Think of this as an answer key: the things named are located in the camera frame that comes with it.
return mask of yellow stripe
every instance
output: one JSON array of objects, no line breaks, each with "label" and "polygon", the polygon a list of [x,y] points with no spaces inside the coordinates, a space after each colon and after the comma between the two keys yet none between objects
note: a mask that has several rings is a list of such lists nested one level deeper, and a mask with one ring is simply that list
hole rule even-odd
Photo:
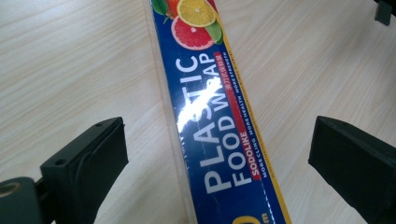
[{"label": "yellow stripe", "polygon": [[[216,20],[218,21],[218,23],[219,23],[219,25],[221,27],[221,31],[223,32],[223,41],[224,41],[225,47],[227,49],[227,52],[228,52],[228,54],[230,56],[230,59],[231,59],[231,62],[232,62],[232,66],[233,66],[233,70],[234,70],[234,72],[236,74],[236,77],[238,79],[238,84],[239,84],[239,87],[241,89],[242,95],[243,95],[243,97],[245,99],[245,102],[246,102],[246,105],[247,105],[247,111],[249,112],[249,114],[251,116],[251,121],[253,123],[253,129],[257,133],[257,130],[259,130],[259,129],[258,129],[256,121],[254,119],[253,110],[251,109],[250,102],[248,101],[247,94],[245,92],[245,87],[244,87],[244,85],[242,83],[242,79],[239,76],[239,71],[238,71],[238,68],[236,66],[236,62],[234,61],[233,54],[231,53],[230,44],[229,44],[227,36],[226,36],[226,34],[224,32],[224,27],[222,25],[219,13],[216,10],[214,10],[214,11],[215,11],[215,14],[216,14]],[[272,184],[274,186],[274,189],[275,189],[275,192],[276,192],[276,197],[277,197],[277,200],[279,201],[280,209],[282,210],[283,217],[285,218],[286,223],[291,223],[291,219],[290,219],[290,215],[289,215],[289,212],[288,212],[288,208],[286,207],[285,201],[283,200],[283,196],[282,196],[282,192],[280,191],[280,187],[277,184],[277,180],[276,180],[276,176],[275,176],[275,173],[274,173],[274,169],[272,167],[271,160],[270,160],[270,158],[268,156],[267,149],[265,148],[264,142],[262,141],[262,136],[260,134],[257,134],[257,138],[259,140],[259,145],[262,148],[262,155],[264,156],[265,164],[267,165],[268,173],[269,173],[269,176],[271,178],[271,182],[272,182]]]}]

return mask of lemon slice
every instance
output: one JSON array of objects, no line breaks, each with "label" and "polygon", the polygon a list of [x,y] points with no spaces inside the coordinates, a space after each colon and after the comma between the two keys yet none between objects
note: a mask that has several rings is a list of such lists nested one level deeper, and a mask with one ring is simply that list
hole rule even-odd
[{"label": "lemon slice", "polygon": [[190,26],[206,27],[216,20],[215,10],[206,0],[180,0],[178,16]]}]

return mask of lime slice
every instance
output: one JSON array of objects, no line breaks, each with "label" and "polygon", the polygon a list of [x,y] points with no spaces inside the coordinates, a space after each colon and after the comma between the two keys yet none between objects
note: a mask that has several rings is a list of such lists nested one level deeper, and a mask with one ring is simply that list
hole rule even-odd
[{"label": "lime slice", "polygon": [[180,0],[177,13],[181,20],[193,27],[206,27],[216,21],[215,10],[206,0]]},{"label": "lime slice", "polygon": [[217,21],[205,27],[210,37],[212,37],[213,42],[215,44],[220,45],[223,42],[223,33],[221,31],[221,27]]}]

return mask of wood grain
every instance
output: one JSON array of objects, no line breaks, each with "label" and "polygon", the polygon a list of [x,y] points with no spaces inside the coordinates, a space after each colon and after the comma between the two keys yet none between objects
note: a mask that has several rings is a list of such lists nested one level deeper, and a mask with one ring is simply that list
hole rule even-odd
[{"label": "wood grain", "polygon": [[[307,164],[315,118],[396,146],[396,20],[371,0],[217,0],[293,223],[364,223]],[[0,1],[0,181],[122,116],[130,163],[96,223],[186,223],[149,0]]]}]

